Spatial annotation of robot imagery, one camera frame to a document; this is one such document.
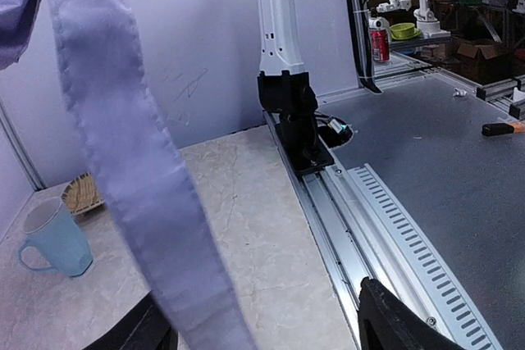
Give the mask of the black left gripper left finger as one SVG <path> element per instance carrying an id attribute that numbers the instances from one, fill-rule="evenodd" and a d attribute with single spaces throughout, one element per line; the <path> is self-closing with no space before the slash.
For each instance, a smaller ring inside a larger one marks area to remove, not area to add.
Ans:
<path id="1" fill-rule="evenodd" d="M 177 349 L 178 344 L 178 333 L 154 299 L 143 298 L 107 333 L 84 349 Z"/>

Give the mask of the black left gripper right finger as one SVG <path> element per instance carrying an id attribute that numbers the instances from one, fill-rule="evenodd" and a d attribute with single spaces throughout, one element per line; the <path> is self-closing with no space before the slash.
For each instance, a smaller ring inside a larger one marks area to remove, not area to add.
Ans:
<path id="1" fill-rule="evenodd" d="M 461 350 L 414 314 L 379 280 L 364 278 L 358 307 L 362 349 Z"/>

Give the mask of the lavender folding umbrella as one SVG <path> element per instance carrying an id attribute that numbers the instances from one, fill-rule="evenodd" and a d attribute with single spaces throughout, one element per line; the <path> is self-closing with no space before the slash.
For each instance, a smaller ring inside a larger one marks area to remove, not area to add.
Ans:
<path id="1" fill-rule="evenodd" d="M 42 0 L 1 0 L 1 66 L 27 49 Z M 191 349 L 254 349 L 205 210 L 144 76 L 125 0 L 48 0 L 65 108 L 112 219 Z"/>

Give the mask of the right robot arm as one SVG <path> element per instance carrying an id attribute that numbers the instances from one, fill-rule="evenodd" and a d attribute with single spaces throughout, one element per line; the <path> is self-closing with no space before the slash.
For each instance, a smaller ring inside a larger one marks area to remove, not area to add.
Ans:
<path id="1" fill-rule="evenodd" d="M 312 116 L 317 99 L 299 49 L 295 0 L 258 0 L 262 107 L 284 117 Z"/>

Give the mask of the light blue mug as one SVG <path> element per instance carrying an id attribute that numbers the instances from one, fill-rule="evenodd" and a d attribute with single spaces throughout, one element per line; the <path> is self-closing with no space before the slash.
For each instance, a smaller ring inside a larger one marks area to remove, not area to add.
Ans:
<path id="1" fill-rule="evenodd" d="M 87 237 L 60 198 L 47 199 L 32 209 L 24 219 L 22 231 L 25 241 L 17 250 L 17 257 L 26 270 L 58 271 L 78 277 L 94 262 Z M 27 248 L 37 250 L 48 265 L 42 268 L 28 265 L 22 256 Z"/>

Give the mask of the woven bamboo tray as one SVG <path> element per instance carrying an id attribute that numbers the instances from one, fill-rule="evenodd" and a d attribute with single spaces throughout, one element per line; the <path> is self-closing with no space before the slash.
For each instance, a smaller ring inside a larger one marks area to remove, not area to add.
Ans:
<path id="1" fill-rule="evenodd" d="M 73 216 L 83 215 L 104 204 L 90 173 L 72 180 L 63 190 L 61 199 Z"/>

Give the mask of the orange black hand tool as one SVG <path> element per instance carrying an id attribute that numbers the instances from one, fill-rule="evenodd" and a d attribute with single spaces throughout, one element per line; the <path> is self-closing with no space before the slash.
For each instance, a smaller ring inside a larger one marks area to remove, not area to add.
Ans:
<path id="1" fill-rule="evenodd" d="M 507 134 L 521 134 L 525 130 L 523 122 L 491 123 L 482 126 L 482 135 L 494 137 Z"/>

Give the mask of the cardboard box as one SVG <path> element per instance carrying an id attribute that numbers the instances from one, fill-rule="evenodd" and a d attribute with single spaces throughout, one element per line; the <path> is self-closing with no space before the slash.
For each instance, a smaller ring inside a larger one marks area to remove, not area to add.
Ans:
<path id="1" fill-rule="evenodd" d="M 458 72 L 464 78 L 479 84 L 490 84 L 508 79 L 512 74 L 509 50 L 502 43 L 490 39 L 452 39 L 452 55 L 459 63 Z"/>

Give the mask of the red soda can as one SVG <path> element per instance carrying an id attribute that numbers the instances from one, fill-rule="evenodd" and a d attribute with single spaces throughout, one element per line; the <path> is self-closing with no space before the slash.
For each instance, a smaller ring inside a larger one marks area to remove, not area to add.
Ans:
<path id="1" fill-rule="evenodd" d="M 390 36 L 385 29 L 370 30 L 372 43 L 372 59 L 375 62 L 384 63 L 390 60 Z"/>

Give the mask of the green bowl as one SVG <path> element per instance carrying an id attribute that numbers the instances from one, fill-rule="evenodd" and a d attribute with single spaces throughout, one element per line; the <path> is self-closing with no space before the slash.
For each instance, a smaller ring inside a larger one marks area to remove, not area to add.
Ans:
<path id="1" fill-rule="evenodd" d="M 390 35 L 394 41 L 408 41 L 419 38 L 422 32 L 414 23 L 399 23 L 390 27 Z"/>

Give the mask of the front aluminium rail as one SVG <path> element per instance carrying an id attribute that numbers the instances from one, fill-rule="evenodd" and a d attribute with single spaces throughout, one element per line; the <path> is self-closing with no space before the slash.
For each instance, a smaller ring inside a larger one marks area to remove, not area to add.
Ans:
<path id="1" fill-rule="evenodd" d="M 321 254 L 352 340 L 361 345 L 364 278 L 379 280 L 429 328 L 464 349 L 502 346 L 444 258 L 380 176 L 339 160 L 298 176 L 278 148 Z"/>

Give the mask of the left aluminium frame post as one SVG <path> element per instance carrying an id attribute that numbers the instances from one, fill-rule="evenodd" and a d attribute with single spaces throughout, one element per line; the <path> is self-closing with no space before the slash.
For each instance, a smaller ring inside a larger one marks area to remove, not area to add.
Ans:
<path id="1" fill-rule="evenodd" d="M 13 125 L 7 110 L 1 102 L 0 104 L 0 113 L 1 113 L 1 129 L 7 137 L 11 149 L 21 165 L 21 169 L 25 174 L 25 177 L 29 181 L 34 191 L 41 191 L 47 188 L 43 178 L 38 173 L 34 163 L 30 159 L 29 153 L 26 151 L 21 139 L 16 132 L 16 128 Z"/>

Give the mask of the aluminium frame post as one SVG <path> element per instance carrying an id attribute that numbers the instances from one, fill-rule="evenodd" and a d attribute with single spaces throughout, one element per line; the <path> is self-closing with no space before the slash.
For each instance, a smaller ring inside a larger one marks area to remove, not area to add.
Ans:
<path id="1" fill-rule="evenodd" d="M 38 173 L 34 163 L 30 159 L 29 153 L 26 151 L 21 139 L 16 132 L 16 128 L 13 125 L 7 110 L 1 102 L 0 104 L 0 113 L 1 113 L 1 129 L 7 137 L 11 149 L 21 165 L 21 169 L 25 174 L 25 177 L 29 181 L 34 191 L 41 191 L 47 188 L 43 178 Z"/>
<path id="2" fill-rule="evenodd" d="M 362 0 L 346 0 L 349 31 L 354 53 L 358 84 L 374 94 L 381 94 L 373 78 L 372 45 L 368 26 L 368 11 Z"/>

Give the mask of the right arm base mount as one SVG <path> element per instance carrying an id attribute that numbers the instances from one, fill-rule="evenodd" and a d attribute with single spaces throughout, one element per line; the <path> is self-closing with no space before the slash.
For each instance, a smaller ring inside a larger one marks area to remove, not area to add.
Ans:
<path id="1" fill-rule="evenodd" d="M 334 164 L 333 157 L 319 138 L 314 116 L 280 114 L 276 132 L 298 177 L 313 174 Z"/>

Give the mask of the right aluminium frame post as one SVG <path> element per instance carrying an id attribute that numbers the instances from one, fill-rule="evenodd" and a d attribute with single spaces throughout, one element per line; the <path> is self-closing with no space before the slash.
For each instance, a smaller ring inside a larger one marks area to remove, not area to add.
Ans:
<path id="1" fill-rule="evenodd" d="M 374 94 L 381 94 L 373 78 L 372 45 L 368 26 L 368 11 L 362 0 L 346 0 L 349 31 L 354 53 L 358 84 Z"/>

